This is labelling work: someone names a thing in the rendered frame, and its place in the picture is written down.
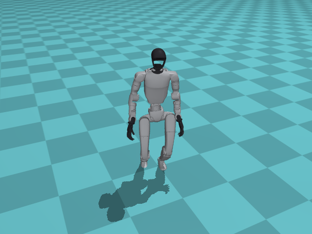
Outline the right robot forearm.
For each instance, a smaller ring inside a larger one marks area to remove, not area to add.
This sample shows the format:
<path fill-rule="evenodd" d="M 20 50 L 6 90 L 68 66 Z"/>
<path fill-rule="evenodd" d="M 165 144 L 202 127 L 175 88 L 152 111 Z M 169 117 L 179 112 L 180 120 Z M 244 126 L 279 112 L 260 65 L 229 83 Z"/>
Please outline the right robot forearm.
<path fill-rule="evenodd" d="M 129 118 L 128 121 L 131 121 L 132 117 L 135 117 L 135 121 L 136 121 L 136 103 L 132 102 L 133 101 L 133 95 L 130 94 L 129 95 L 129 101 L 128 101 L 128 105 L 129 105 Z"/>

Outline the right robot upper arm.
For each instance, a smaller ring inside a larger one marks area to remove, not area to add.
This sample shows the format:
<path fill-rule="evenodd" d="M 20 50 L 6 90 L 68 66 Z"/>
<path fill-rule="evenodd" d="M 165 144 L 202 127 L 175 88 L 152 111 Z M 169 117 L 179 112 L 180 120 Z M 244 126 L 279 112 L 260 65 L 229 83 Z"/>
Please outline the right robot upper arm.
<path fill-rule="evenodd" d="M 141 86 L 141 82 L 145 80 L 145 75 L 146 75 L 145 71 L 140 71 L 140 72 L 136 72 L 134 76 L 134 81 L 133 81 L 131 93 L 130 93 L 133 95 L 133 101 L 139 100 L 139 95 L 137 94 L 137 92 Z"/>

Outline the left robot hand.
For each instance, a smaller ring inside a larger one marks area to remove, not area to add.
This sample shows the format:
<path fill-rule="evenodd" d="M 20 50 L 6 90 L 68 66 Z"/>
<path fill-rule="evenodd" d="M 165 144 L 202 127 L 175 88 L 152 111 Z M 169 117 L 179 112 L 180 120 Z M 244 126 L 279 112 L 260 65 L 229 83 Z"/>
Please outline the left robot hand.
<path fill-rule="evenodd" d="M 182 118 L 180 115 L 177 115 L 176 118 L 177 118 L 176 121 L 179 123 L 179 127 L 180 127 L 180 133 L 178 135 L 179 135 L 179 137 L 181 137 L 184 134 L 184 130 L 183 130 L 184 127 L 183 127 L 183 123 L 182 123 Z"/>

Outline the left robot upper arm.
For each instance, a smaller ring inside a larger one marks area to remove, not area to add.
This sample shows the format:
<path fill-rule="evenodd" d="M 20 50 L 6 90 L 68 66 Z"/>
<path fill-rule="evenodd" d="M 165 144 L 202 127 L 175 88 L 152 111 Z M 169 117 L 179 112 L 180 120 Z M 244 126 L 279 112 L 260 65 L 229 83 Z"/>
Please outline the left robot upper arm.
<path fill-rule="evenodd" d="M 169 71 L 170 80 L 172 85 L 173 93 L 171 93 L 172 100 L 179 100 L 179 77 L 176 71 Z"/>

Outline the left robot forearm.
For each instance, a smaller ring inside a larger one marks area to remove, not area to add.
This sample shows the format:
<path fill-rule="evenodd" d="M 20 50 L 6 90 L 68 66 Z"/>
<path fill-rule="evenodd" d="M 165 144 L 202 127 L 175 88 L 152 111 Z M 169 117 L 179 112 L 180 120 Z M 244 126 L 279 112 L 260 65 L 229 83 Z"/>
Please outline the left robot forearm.
<path fill-rule="evenodd" d="M 176 116 L 177 115 L 180 115 L 181 116 L 181 107 L 180 107 L 180 104 L 181 104 L 181 101 L 180 101 L 180 93 L 178 93 L 178 97 L 179 97 L 179 100 L 175 100 L 173 101 L 173 105 L 174 105 L 174 114 L 175 114 L 175 119 L 177 120 Z"/>

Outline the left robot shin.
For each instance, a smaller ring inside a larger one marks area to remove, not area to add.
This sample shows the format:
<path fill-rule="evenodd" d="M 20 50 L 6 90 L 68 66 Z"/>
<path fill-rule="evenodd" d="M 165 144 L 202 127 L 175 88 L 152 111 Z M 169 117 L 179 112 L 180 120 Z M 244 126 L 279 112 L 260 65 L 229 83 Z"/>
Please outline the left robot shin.
<path fill-rule="evenodd" d="M 162 154 L 162 151 L 161 151 L 161 156 L 159 157 L 159 160 L 160 161 L 168 160 L 171 157 L 171 155 L 172 155 L 172 153 L 170 154 L 170 156 L 165 156 Z"/>

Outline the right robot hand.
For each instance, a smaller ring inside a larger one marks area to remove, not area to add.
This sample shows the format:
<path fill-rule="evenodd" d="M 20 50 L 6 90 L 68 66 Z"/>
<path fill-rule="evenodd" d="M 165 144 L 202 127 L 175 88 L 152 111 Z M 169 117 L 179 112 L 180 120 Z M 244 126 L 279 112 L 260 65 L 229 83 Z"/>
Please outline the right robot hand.
<path fill-rule="evenodd" d="M 129 125 L 128 125 L 128 128 L 127 128 L 127 137 L 128 137 L 128 139 L 130 139 L 130 140 L 134 140 L 134 139 L 132 138 L 132 136 L 131 136 L 131 133 L 132 133 L 133 135 L 135 135 L 135 133 L 133 132 L 133 124 L 135 124 L 135 117 L 132 117 L 132 118 L 131 118 L 131 121 L 129 121 L 128 123 L 129 123 Z"/>

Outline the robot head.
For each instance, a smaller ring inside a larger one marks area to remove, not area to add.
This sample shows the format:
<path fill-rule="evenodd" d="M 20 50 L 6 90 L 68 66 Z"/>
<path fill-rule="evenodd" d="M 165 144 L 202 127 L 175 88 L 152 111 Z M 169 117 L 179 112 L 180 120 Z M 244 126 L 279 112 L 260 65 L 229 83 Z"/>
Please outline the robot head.
<path fill-rule="evenodd" d="M 165 61 L 166 61 L 166 54 L 164 52 L 163 49 L 161 48 L 156 48 L 152 51 L 151 53 L 151 57 L 152 57 L 152 63 L 153 63 L 153 68 L 156 70 L 156 71 L 153 71 L 151 68 L 150 70 L 155 73 L 155 74 L 161 74 L 163 72 L 163 66 L 165 64 Z M 163 65 L 161 64 L 154 64 L 154 61 L 157 61 L 157 60 L 162 60 L 164 61 L 163 62 Z M 160 71 L 161 69 L 163 69 L 162 71 Z"/>

